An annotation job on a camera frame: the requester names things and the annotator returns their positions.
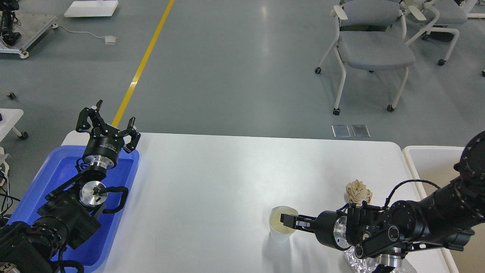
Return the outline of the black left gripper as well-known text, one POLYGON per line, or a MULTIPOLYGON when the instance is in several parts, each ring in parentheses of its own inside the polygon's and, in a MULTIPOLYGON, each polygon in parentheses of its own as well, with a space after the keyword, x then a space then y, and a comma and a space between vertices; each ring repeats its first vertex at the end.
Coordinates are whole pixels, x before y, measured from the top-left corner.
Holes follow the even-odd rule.
POLYGON ((85 107, 80 111, 76 124, 77 132, 90 133, 87 147, 83 154, 83 162, 89 165, 102 163, 105 169, 116 167, 121 149, 127 154, 133 152, 141 138, 141 134, 136 131, 135 116, 128 122, 126 130, 119 131, 115 127, 107 127, 104 119, 99 114, 103 100, 99 100, 93 107, 85 107))

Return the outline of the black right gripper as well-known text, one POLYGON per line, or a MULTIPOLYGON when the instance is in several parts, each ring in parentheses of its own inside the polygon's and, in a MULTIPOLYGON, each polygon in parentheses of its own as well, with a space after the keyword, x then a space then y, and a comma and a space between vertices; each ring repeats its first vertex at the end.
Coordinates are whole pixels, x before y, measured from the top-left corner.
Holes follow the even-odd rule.
POLYGON ((316 218, 282 213, 280 222, 283 225, 295 225, 295 230, 314 233, 318 242, 324 246, 340 251, 350 248, 346 238, 347 216, 344 214, 326 210, 316 218))

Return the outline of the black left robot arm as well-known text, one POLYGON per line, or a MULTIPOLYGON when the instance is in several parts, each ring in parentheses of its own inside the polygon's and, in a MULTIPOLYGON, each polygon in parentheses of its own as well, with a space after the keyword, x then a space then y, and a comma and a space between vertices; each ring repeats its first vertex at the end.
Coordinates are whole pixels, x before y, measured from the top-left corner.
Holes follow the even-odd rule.
POLYGON ((75 260, 65 260, 67 247, 76 249, 101 228, 101 214, 114 214, 126 204, 124 185, 107 187, 107 172, 117 166, 120 152, 133 152, 140 140, 132 117, 127 129, 107 124, 99 111, 102 100, 81 110, 75 130, 89 140, 77 163, 77 174, 45 196, 33 224, 15 221, 1 228, 1 266, 9 273, 64 273, 67 267, 84 272, 75 260))

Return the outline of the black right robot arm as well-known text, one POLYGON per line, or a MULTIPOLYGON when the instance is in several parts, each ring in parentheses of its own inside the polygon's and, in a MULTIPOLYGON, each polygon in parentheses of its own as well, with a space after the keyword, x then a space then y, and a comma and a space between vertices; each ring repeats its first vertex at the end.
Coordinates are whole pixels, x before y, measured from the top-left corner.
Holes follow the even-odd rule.
POLYGON ((278 223, 313 233, 320 244, 353 248, 357 259, 374 259, 375 273, 390 273, 407 253, 445 248, 463 251, 484 222, 484 132, 468 142, 454 165, 459 176, 421 201, 399 200, 383 207, 347 204, 317 217, 281 214, 278 223))

